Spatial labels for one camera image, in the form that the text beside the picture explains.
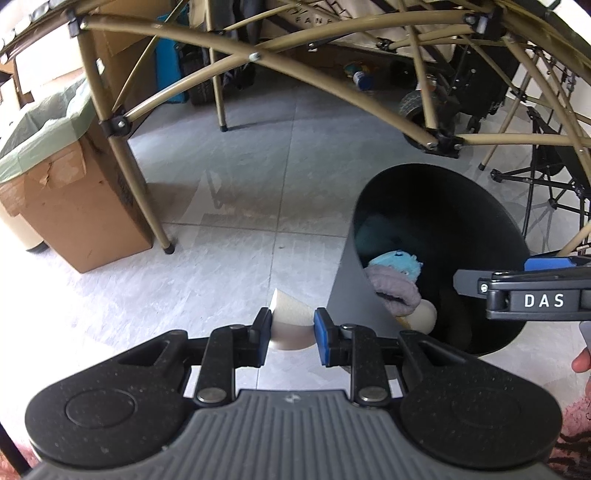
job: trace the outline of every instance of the person's finger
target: person's finger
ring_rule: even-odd
[[[573,360],[572,368],[578,374],[591,369],[591,353],[588,348],[584,348],[579,356]]]

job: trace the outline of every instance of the tan metal frame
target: tan metal frame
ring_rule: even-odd
[[[578,52],[568,41],[563,38],[553,27],[545,23],[543,20],[536,18],[511,0],[494,0],[485,1],[481,6],[477,6],[467,0],[454,0],[454,2],[463,7],[463,9],[452,9],[447,11],[434,10],[431,5],[419,0],[419,3],[426,9],[425,11],[406,11],[405,0],[398,0],[398,13],[371,15],[363,18],[354,18],[351,20],[342,20],[322,8],[315,6],[319,2],[296,2],[292,0],[284,0],[285,5],[274,8],[267,12],[263,12],[254,17],[248,18],[234,25],[225,28],[226,31],[235,30],[250,22],[268,18],[291,8],[305,5],[307,8],[314,10],[318,15],[334,20],[330,24],[321,25],[308,30],[298,31],[292,34],[284,35],[264,42],[258,46],[250,46],[242,44],[238,41],[224,38],[212,33],[204,33],[201,31],[191,30],[186,27],[171,24],[177,18],[180,11],[184,8],[188,0],[181,0],[181,2],[173,9],[168,16],[166,22],[155,22],[141,20],[137,18],[116,17],[113,15],[99,15],[89,14],[97,7],[109,3],[112,0],[79,0],[68,2],[62,10],[50,12],[43,22],[33,24],[27,28],[25,32],[18,36],[18,38],[10,45],[5,46],[0,53],[0,61],[7,61],[13,58],[20,51],[32,44],[36,39],[49,33],[58,26],[64,24],[66,20],[66,8],[74,9],[77,15],[84,16],[80,23],[82,30],[105,30],[113,32],[136,33],[152,37],[148,47],[145,49],[140,60],[129,75],[128,80],[121,92],[117,94],[116,101],[112,102],[110,98],[111,93],[108,92],[101,82],[97,67],[96,67],[96,52],[92,35],[90,33],[82,32],[79,37],[80,51],[85,67],[86,75],[92,90],[92,97],[95,103],[97,115],[99,120],[105,121],[111,118],[112,113],[123,104],[126,99],[129,88],[137,77],[137,71],[142,62],[152,53],[155,44],[159,37],[166,37],[172,40],[181,41],[187,44],[193,44],[210,49],[211,64],[198,70],[197,72],[188,75],[184,79],[176,82],[170,87],[158,92],[156,95],[150,97],[145,102],[129,110],[125,114],[126,119],[134,121],[143,114],[154,109],[157,105],[163,103],[172,96],[187,90],[201,82],[212,79],[215,96],[218,120],[221,128],[225,128],[225,111],[223,105],[222,89],[219,75],[222,73],[243,65],[249,61],[254,61],[267,68],[277,70],[278,72],[290,75],[296,79],[300,79],[311,85],[317,86],[333,95],[336,95],[349,103],[356,105],[363,110],[381,118],[390,125],[398,128],[404,134],[415,139],[419,144],[427,148],[436,148],[437,139],[428,131],[415,125],[414,123],[402,118],[395,112],[380,105],[371,97],[366,96],[362,92],[351,89],[348,85],[325,75],[322,72],[314,70],[306,65],[303,65],[293,59],[281,56],[278,53],[290,48],[310,44],[315,41],[324,40],[333,37],[341,37],[352,33],[360,33],[372,42],[378,42],[379,39],[374,37],[372,30],[381,30],[391,27],[403,27],[407,30],[408,39],[394,42],[390,48],[396,49],[400,47],[411,47],[413,51],[413,60],[415,70],[420,85],[427,85],[427,75],[425,62],[421,53],[421,46],[424,45],[438,45],[438,44],[467,44],[470,45],[476,52],[478,52],[489,65],[497,71],[503,80],[516,89],[512,84],[511,79],[505,75],[502,70],[495,64],[494,61],[482,49],[481,45],[496,45],[505,46],[513,55],[525,66],[527,70],[526,78],[519,88],[520,91],[525,91],[531,79],[533,79],[541,88],[543,92],[542,99],[527,97],[528,100],[539,103],[540,105],[549,106],[556,112],[558,120],[564,125],[566,135],[546,135],[546,134],[507,134],[506,129],[514,116],[519,106],[520,100],[516,99],[510,110],[509,115],[504,120],[499,133],[497,134],[464,134],[459,135],[463,138],[467,145],[493,145],[493,149],[487,154],[482,162],[482,167],[488,163],[494,148],[501,144],[546,144],[546,145],[567,145],[573,146],[576,150],[578,158],[586,172],[591,178],[591,157],[588,148],[591,147],[591,139],[585,134],[579,121],[591,125],[591,119],[575,112],[562,90],[556,75],[551,66],[547,64],[547,60],[543,52],[547,52],[551,56],[558,58],[561,63],[566,65],[570,70],[574,71],[583,80],[591,84],[591,59],[585,57]],[[206,8],[206,28],[208,31],[213,29],[212,19],[210,16],[209,2],[207,0]],[[470,11],[476,12],[490,12],[495,5],[501,5],[504,9],[503,23],[509,32],[519,35],[520,38],[525,38],[530,43],[517,43],[512,35],[506,35],[502,42],[490,40],[475,40],[470,35],[470,29],[463,23],[463,16]],[[446,25],[435,31],[421,33],[418,27],[421,25]],[[528,48],[538,48],[536,57],[532,60],[525,52]],[[216,52],[227,54],[220,60],[216,58]],[[542,75],[535,65],[537,56],[540,55],[543,61],[547,64],[550,73],[549,81]],[[423,100],[423,109],[425,112],[427,128],[437,128],[438,121],[436,110],[433,105],[433,99],[427,88],[421,92]],[[136,198],[144,216],[146,217],[150,227],[154,231],[154,235],[160,242],[161,246],[167,252],[171,252],[173,246],[164,232],[162,225],[157,219],[149,198],[145,191],[145,182],[142,178],[141,172],[135,161],[133,153],[129,149],[126,141],[121,137],[111,137],[109,142],[115,152],[118,163],[121,166],[122,172],[129,183],[134,197]],[[561,251],[561,255],[570,253],[578,243],[591,233],[591,223],[588,223],[571,240],[565,248]]]

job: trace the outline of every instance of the gray textured grip handle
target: gray textured grip handle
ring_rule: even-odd
[[[343,391],[242,390],[231,405],[197,411],[155,456],[109,471],[43,462],[27,480],[558,480],[542,464],[475,472],[415,448],[388,413]]]
[[[585,320],[584,322],[579,323],[579,330],[581,330],[587,348],[591,351],[591,320]]]

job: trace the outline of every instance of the beige ball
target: beige ball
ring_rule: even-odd
[[[399,317],[400,324],[410,330],[416,330],[428,335],[435,328],[437,309],[428,300],[422,299],[418,307],[410,315]]]

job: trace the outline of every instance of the blue plush toy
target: blue plush toy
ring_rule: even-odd
[[[418,276],[421,274],[421,267],[423,264],[417,261],[416,255],[411,255],[403,250],[396,250],[380,255],[369,262],[369,265],[383,265],[385,267],[392,267],[399,272],[408,276],[412,282],[416,282]]]

